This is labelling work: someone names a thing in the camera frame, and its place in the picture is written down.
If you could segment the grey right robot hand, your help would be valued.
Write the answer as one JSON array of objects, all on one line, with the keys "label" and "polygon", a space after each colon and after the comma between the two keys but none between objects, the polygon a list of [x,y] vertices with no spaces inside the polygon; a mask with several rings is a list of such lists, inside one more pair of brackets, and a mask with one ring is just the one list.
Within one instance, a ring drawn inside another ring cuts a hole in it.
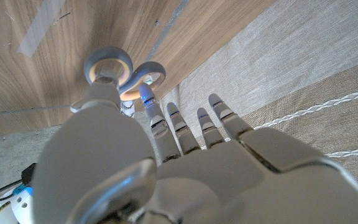
[{"label": "grey right robot hand", "polygon": [[135,114],[134,102],[133,101],[122,101],[121,102],[121,113],[132,118]]}]

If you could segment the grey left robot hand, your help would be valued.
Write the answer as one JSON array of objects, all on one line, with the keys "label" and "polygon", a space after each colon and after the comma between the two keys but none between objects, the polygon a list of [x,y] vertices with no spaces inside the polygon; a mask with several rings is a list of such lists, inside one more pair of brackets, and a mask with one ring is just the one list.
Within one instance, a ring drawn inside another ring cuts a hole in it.
[{"label": "grey left robot hand", "polygon": [[142,127],[99,77],[35,168],[36,223],[358,223],[358,184],[338,163],[274,129],[253,130],[216,96],[230,141],[157,164]]}]

